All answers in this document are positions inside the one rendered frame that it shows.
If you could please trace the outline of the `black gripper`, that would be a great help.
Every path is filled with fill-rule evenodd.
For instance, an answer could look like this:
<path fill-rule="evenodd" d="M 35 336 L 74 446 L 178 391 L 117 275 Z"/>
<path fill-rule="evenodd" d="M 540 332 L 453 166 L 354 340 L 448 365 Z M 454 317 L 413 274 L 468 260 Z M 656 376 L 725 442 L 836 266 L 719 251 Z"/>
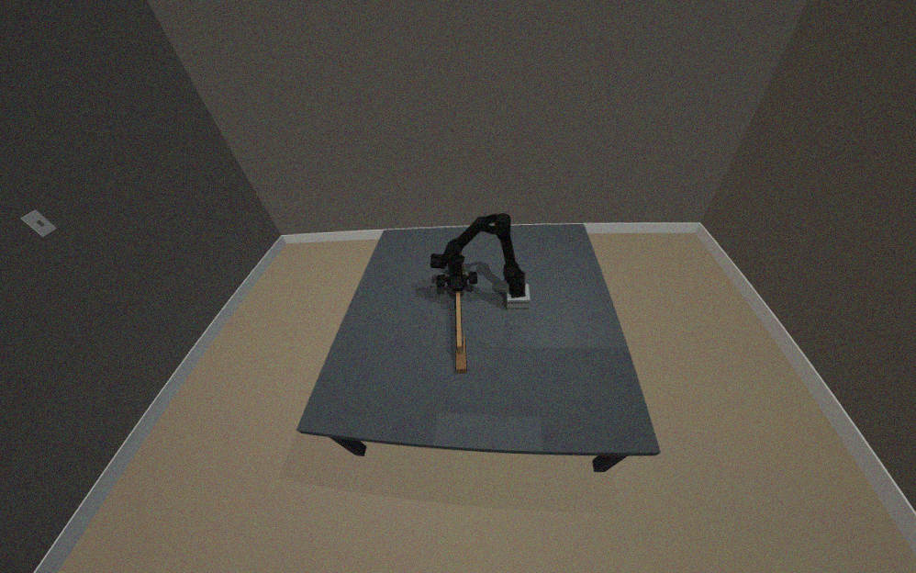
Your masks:
<path fill-rule="evenodd" d="M 464 280 L 466 280 L 466 285 L 467 285 L 467 280 L 469 280 L 469 284 L 471 285 L 477 284 L 477 273 L 476 272 L 468 272 L 468 275 L 463 275 L 462 268 L 461 270 L 457 272 L 452 272 L 450 270 L 449 272 L 450 272 L 450 276 L 446 278 L 445 278 L 445 275 L 437 275 L 437 280 L 436 280 L 437 287 L 444 287 L 445 282 L 447 282 L 448 287 L 451 287 L 451 275 L 453 276 L 462 275 L 464 277 Z"/>

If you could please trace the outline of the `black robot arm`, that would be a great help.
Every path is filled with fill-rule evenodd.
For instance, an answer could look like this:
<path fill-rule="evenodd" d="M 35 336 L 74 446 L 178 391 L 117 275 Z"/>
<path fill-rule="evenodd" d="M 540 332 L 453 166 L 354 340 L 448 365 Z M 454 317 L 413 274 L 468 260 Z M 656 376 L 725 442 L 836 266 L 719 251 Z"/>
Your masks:
<path fill-rule="evenodd" d="M 495 223 L 495 226 L 489 224 Z M 509 293 L 512 298 L 525 297 L 524 273 L 516 262 L 513 244 L 510 235 L 510 216 L 505 213 L 479 217 L 458 238 L 448 242 L 444 254 L 432 253 L 430 256 L 431 268 L 449 267 L 452 272 L 461 270 L 464 256 L 459 255 L 463 247 L 472 240 L 480 231 L 496 234 L 501 240 L 506 264 L 503 275 L 509 284 Z M 466 287 L 466 280 L 462 275 L 451 275 L 452 291 L 462 291 Z"/>

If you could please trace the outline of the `long wooden rail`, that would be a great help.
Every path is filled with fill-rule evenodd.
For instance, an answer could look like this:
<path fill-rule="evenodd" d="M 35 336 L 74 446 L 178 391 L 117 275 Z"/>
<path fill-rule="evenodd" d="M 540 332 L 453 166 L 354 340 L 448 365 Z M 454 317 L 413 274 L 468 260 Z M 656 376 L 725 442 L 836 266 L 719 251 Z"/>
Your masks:
<path fill-rule="evenodd" d="M 462 325 L 462 300 L 461 291 L 456 291 L 456 323 L 457 323 L 457 349 L 459 354 L 463 354 L 463 325 Z"/>

